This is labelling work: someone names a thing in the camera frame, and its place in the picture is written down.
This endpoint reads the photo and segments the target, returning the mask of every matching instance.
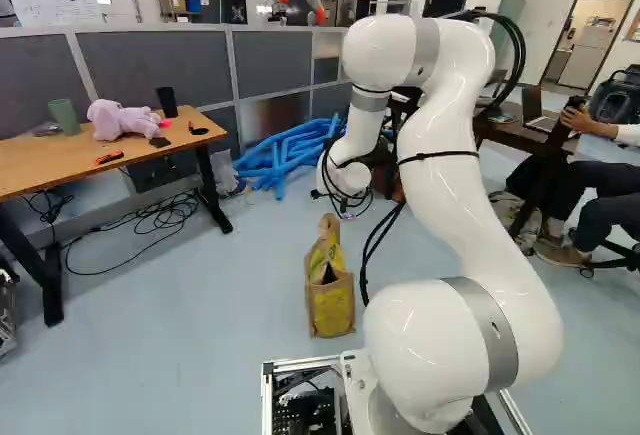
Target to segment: laptop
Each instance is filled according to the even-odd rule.
[[[522,89],[522,121],[525,127],[551,133],[559,117],[560,114],[545,115],[542,110],[542,88],[539,85],[529,85]],[[571,131],[569,138],[577,134]]]

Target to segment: whiteboard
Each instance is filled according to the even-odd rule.
[[[96,0],[11,0],[23,27],[104,23]]]

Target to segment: blue bin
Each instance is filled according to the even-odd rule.
[[[187,12],[201,12],[200,0],[187,0]]]

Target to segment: pink stuffed toy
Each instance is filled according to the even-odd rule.
[[[87,118],[95,126],[96,140],[113,141],[123,133],[139,133],[148,140],[160,136],[158,124],[162,118],[149,107],[122,108],[111,100],[96,100],[89,107]]]

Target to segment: paper bag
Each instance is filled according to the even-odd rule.
[[[338,337],[354,331],[353,274],[345,269],[338,218],[325,215],[318,230],[320,236],[304,259],[309,333]]]

